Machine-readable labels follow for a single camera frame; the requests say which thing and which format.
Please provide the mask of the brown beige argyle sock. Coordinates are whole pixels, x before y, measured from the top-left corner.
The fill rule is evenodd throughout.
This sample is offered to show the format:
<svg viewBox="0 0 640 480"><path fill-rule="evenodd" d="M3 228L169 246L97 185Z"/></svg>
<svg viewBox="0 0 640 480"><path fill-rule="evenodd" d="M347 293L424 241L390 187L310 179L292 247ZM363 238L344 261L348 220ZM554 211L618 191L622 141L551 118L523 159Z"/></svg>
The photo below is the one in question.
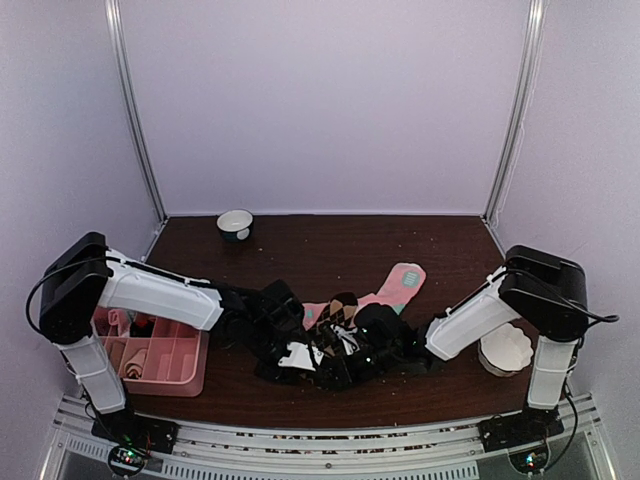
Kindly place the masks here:
<svg viewBox="0 0 640 480"><path fill-rule="evenodd" d="M352 322L358 310L357 297L351 292L336 294L321 310L320 315L310 329L314 345L330 357L345 355L331 326L339 325L352 330Z"/></svg>

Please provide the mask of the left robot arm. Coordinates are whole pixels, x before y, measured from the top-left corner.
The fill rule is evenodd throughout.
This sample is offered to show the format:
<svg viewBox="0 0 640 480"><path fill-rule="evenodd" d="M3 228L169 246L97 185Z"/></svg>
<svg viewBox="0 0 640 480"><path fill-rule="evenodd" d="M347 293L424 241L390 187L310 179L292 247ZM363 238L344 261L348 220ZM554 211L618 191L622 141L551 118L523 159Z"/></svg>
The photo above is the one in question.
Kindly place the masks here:
<svg viewBox="0 0 640 480"><path fill-rule="evenodd" d="M316 368L303 337L304 309L284 282L257 290L183 276L136 261L108 247L103 234L89 232L31 288L25 317L62 353L94 414L105 416L106 429L123 444L137 442L144 424L131 412L123 381L98 338L97 311L221 332L275 373Z"/></svg>

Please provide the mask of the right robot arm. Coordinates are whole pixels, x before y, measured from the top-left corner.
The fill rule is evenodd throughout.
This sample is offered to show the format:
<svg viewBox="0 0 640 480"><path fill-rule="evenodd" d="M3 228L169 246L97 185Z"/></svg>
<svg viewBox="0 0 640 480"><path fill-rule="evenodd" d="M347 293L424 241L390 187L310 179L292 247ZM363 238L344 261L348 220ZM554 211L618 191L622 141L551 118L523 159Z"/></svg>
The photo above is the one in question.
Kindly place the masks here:
<svg viewBox="0 0 640 480"><path fill-rule="evenodd" d="M397 369L431 372L519 319L538 332L527 408L512 423L517 438L530 442L550 426L550 411L559 403L572 358L587 331L620 318L589 311L586 274L579 264L524 245L510 248L503 265L475 292L419 329L379 303L353 317L346 328L347 341L330 324L317 322L314 344L324 356L312 363L314 382L343 390Z"/></svg>

